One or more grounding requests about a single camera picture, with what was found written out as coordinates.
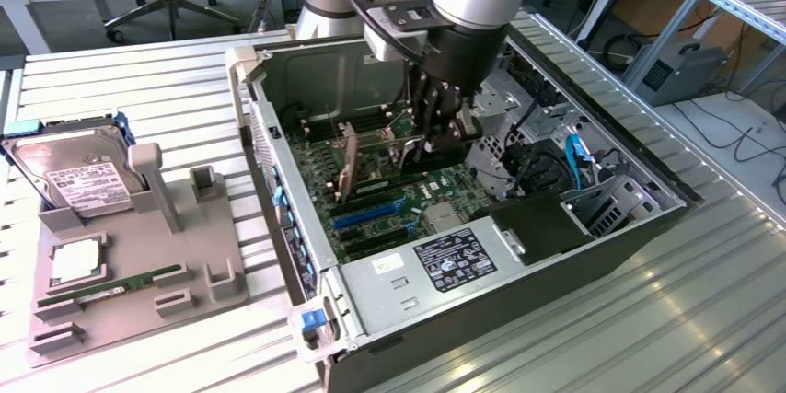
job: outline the office chair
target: office chair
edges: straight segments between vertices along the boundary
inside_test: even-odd
[[[216,6],[216,0],[208,0],[208,5]],[[189,2],[188,0],[155,0],[152,2],[147,2],[147,0],[136,0],[136,8],[132,9],[128,13],[123,16],[115,17],[112,20],[108,20],[103,27],[107,31],[107,39],[109,39],[115,43],[123,42],[123,31],[116,29],[120,25],[131,22],[136,18],[148,15],[149,13],[159,11],[160,9],[165,9],[169,13],[169,40],[177,39],[177,31],[175,26],[175,20],[179,18],[177,10],[179,9],[188,9],[195,13],[201,14],[203,16],[217,18],[219,20],[229,23],[232,25],[232,32],[239,34],[243,30],[239,21],[236,18],[229,16],[228,14],[217,11],[207,6],[201,6]]]

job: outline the motherboard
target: motherboard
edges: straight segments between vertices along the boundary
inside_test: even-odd
[[[476,171],[463,164],[400,174],[392,147],[400,148],[411,133],[403,110],[375,110],[349,121],[309,124],[287,135],[319,221],[343,263],[464,224],[491,203]],[[357,164],[349,171],[352,192],[343,194],[347,161]]]

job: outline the hard drive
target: hard drive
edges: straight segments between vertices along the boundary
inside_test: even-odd
[[[83,218],[131,209],[131,194],[147,189],[129,168],[129,144],[121,113],[47,126],[19,121],[0,142],[49,208],[71,207]]]

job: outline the power supply label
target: power supply label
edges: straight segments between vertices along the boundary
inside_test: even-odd
[[[76,211],[97,209],[129,199],[112,163],[47,172],[47,178]]]
[[[496,271],[468,228],[415,246],[415,253],[431,283],[443,293]]]

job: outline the warning label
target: warning label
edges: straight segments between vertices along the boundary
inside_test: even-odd
[[[415,246],[415,253],[440,292],[448,292],[496,271],[468,228]]]
[[[76,211],[97,209],[129,199],[112,163],[47,172],[47,178]]]

